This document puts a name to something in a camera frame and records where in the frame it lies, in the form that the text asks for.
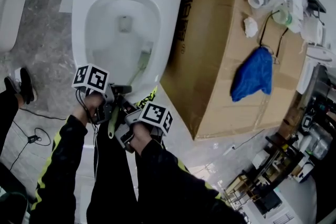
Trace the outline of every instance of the toilet bowl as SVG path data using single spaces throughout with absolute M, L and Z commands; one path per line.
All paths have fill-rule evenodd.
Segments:
M 73 0 L 72 52 L 76 67 L 93 63 L 110 83 L 130 84 L 145 98 L 164 72 L 181 0 Z
M 316 65 L 323 65 L 327 68 L 336 67 L 336 55 L 322 46 L 308 45 L 306 59 L 297 86 L 299 93 L 304 94 L 306 91 Z

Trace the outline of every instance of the black jacket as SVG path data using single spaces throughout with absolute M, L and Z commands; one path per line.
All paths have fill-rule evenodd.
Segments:
M 74 223 L 75 176 L 86 133 L 83 124 L 70 116 L 56 134 L 51 156 L 37 182 L 30 223 Z M 191 175 L 178 158 L 155 140 L 145 147 L 141 158 L 149 175 L 146 184 L 153 190 L 141 195 L 142 202 L 151 204 L 140 210 L 143 223 L 176 223 L 179 219 L 245 223 L 239 213 L 225 204 L 220 193 Z

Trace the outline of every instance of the gray marble floor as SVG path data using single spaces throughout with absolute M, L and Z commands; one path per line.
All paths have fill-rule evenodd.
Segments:
M 71 88 L 75 70 L 71 51 L 71 14 L 59 13 L 60 2 L 61 0 L 26 0 L 16 44 L 10 52 L 0 54 L 0 90 L 4 90 L 4 77 L 13 76 L 16 68 L 26 66 L 33 76 L 39 96 L 27 108 L 65 118 L 77 101 L 75 91 Z M 158 90 L 156 101 L 170 106 L 175 118 L 170 135 L 165 139 L 168 150 L 182 159 L 195 176 L 207 180 L 218 190 L 222 190 L 242 169 L 251 165 L 255 154 L 266 145 L 264 137 L 274 132 L 274 129 L 266 130 L 238 150 L 224 156 L 224 152 L 232 144 L 238 146 L 255 133 L 193 142 L 162 88 Z M 33 134 L 35 127 L 42 127 L 51 138 L 63 124 L 62 121 L 39 118 L 24 111 L 17 113 L 15 121 L 28 135 Z M 93 150 L 90 149 L 93 136 L 91 127 L 88 126 L 88 129 L 75 190 L 76 221 L 82 223 L 85 222 L 85 209 L 95 183 Z M 48 142 L 45 135 L 39 135 L 44 143 Z M 25 143 L 24 135 L 12 125 L 0 161 L 10 167 Z M 50 152 L 51 146 L 28 145 L 12 169 L 32 196 L 35 195 L 38 175 Z M 134 190 L 137 192 L 134 156 L 129 154 L 128 159 Z

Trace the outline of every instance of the black shoe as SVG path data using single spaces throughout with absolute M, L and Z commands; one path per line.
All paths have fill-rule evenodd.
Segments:
M 21 76 L 20 94 L 22 95 L 23 100 L 25 101 L 26 104 L 36 101 L 37 99 L 36 91 L 33 88 L 31 78 L 25 68 L 20 69 L 20 76 Z
M 11 80 L 10 77 L 6 77 L 4 79 L 4 82 L 5 82 L 5 86 L 6 86 L 6 91 L 9 92 L 9 93 L 12 93 L 12 94 L 15 94 L 17 93 L 16 89 L 15 89 L 15 86 L 14 86 L 14 83 L 13 81 Z

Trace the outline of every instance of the toilet seat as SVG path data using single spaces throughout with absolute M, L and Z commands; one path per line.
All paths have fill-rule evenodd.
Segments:
M 303 64 L 300 80 L 297 86 L 297 91 L 304 94 L 306 91 L 314 67 L 318 64 L 326 67 L 336 67 L 336 55 L 331 51 L 321 46 L 308 45 L 306 59 Z
M 111 83 L 126 84 L 125 81 L 120 80 L 122 76 L 113 77 L 113 73 L 124 72 L 126 74 L 125 78 L 130 76 L 134 67 L 129 66 L 136 60 L 126 61 L 127 64 L 124 64 L 122 60 L 124 58 L 130 59 L 128 54 L 132 54 L 134 51 L 139 56 L 139 46 L 146 47 L 146 45 L 135 45 L 138 43 L 136 36 L 143 40 L 145 40 L 143 36 L 149 36 L 148 44 L 153 44 L 153 46 L 150 49 L 151 54 L 148 64 L 141 74 L 141 79 L 137 77 L 132 83 L 133 92 L 127 95 L 127 99 L 132 103 L 141 101 L 160 83 L 170 54 L 180 2 L 181 0 L 73 0 L 72 52 L 76 66 L 85 65 L 89 62 L 94 63 L 110 71 Z M 133 14 L 126 14 L 127 5 L 129 10 L 133 10 Z M 146 15 L 139 14 L 138 9 L 144 10 L 143 12 Z M 134 24 L 132 26 L 134 31 L 131 32 L 134 35 L 133 37 L 132 35 L 126 37 L 116 30 L 116 20 L 120 21 L 122 17 L 132 18 L 130 21 Z M 124 43 L 118 41 L 123 41 L 124 38 L 130 40 L 125 44 L 131 43 L 132 48 L 127 48 L 126 45 L 125 49 L 120 48 L 124 46 Z M 99 46 L 103 47 L 104 51 L 97 52 Z M 118 48 L 117 54 L 122 58 L 119 61 L 120 65 L 113 65 L 109 62 L 108 55 L 111 56 L 111 59 L 115 57 L 112 52 L 114 48 Z M 118 60 L 120 59 L 114 58 L 112 62 L 116 63 Z

